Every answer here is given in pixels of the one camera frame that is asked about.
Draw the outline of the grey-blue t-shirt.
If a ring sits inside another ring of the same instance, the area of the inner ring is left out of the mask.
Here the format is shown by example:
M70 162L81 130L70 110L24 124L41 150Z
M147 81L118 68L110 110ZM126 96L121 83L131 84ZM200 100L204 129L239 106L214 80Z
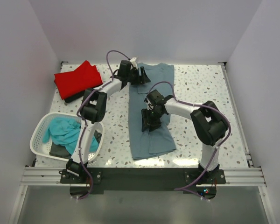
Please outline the grey-blue t-shirt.
M152 132L148 130L141 131L141 110L147 108L144 99L148 91L154 84L159 83L157 90L163 96L171 95L172 89L169 84L174 84L174 66L165 63L157 65L139 63L138 65L144 67L151 82L139 86L131 85L129 87L128 127L133 160L161 156L176 150L174 140L167 127L170 123L169 115L163 115L161 117L160 128Z

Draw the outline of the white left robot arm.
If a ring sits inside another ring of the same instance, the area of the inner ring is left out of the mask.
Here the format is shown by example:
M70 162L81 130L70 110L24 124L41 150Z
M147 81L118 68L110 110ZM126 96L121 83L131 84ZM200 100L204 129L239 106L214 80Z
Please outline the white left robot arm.
M83 183L87 179L86 166L89 160L89 149L92 137L99 122L105 116L108 98L122 90L128 83L130 85L142 85L150 83L144 67L138 66L137 58L121 61L116 75L112 75L108 82L99 87L85 91L77 116L81 118L81 131L77 140L74 153L66 164L66 171L77 183Z

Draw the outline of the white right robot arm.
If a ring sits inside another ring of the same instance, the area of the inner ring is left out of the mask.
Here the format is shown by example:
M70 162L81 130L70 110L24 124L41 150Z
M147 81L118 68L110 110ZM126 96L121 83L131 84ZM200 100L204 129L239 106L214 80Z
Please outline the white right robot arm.
M192 104L175 99L173 95L163 96L157 90L150 92L144 102L147 107L141 110L142 131L155 131L161 127L164 115L178 115L192 121L196 136L202 142L202 157L199 167L203 168L198 177L203 183L215 178L214 170L219 169L218 151L231 135L228 119L212 101Z

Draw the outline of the red folded t-shirt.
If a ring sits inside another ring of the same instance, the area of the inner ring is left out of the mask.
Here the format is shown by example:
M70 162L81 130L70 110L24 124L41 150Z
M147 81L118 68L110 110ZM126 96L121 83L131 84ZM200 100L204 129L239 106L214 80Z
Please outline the red folded t-shirt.
M91 65L87 60L74 71L56 73L54 76L54 82L62 100L103 83L97 67Z

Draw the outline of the black folded t-shirt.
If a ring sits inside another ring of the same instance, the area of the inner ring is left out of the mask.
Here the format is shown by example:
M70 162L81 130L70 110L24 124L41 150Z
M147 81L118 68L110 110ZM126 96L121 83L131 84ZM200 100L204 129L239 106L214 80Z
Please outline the black folded t-shirt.
M86 89L100 86L103 83L102 80L55 80L54 82L58 88L61 99L66 103L70 103L82 97Z

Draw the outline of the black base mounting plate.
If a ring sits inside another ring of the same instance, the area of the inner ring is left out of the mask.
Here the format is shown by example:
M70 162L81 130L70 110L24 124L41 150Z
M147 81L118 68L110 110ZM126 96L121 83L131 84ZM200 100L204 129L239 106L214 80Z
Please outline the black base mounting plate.
M70 194L103 194L105 191L173 191L193 182L199 168L87 168L78 177L60 170L60 183L70 185Z

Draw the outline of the turquoise t-shirt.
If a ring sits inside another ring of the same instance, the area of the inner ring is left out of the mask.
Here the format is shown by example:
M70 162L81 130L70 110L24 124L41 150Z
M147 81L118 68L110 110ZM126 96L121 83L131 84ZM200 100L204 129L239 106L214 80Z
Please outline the turquoise t-shirt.
M53 143L65 147L73 155L81 130L81 123L72 118L55 117L45 129L42 139L47 143L51 138Z

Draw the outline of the dark grey t-shirt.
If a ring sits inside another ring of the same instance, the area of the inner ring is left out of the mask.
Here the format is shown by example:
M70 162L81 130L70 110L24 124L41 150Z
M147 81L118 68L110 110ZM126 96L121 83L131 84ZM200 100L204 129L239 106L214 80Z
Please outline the dark grey t-shirt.
M60 137L52 136L52 145L49 152L49 155L69 159L75 151L77 141L78 141L78 133L75 133L72 137L66 140L66 143L61 141ZM98 149L99 143L101 141L102 133L95 131L94 136L92 138L91 146L89 149L90 153L95 153Z

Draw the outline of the white plastic laundry basket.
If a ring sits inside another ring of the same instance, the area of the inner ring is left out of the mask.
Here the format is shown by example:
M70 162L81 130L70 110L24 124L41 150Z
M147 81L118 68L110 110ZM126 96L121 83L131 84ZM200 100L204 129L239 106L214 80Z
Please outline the white plastic laundry basket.
M78 123L81 123L81 119L73 114L66 114L61 112L51 112L46 114L38 123L37 127L35 128L31 140L30 140L30 149L31 151L39 156L47 157L50 159L55 159L58 161L64 161L67 162L69 159L67 158L61 158L57 156L50 155L49 152L51 150L52 146L52 139L51 137L48 139L47 142L43 142L43 138L45 136L45 132L47 131L49 124L54 118L68 118L68 119L75 119ZM101 133L101 139L98 144L98 148L96 152L89 153L88 155L88 162L91 162L95 160L97 155L99 154L99 151L103 144L103 139L105 136L105 126L102 122L97 122L94 126L94 131L97 131L98 133Z

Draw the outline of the aluminium extrusion rail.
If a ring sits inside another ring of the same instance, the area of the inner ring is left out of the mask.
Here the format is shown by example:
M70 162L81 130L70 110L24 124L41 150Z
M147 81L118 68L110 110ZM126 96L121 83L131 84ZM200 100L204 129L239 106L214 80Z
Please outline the aluminium extrusion rail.
M60 185L63 168L26 167L20 184L25 186L56 186Z

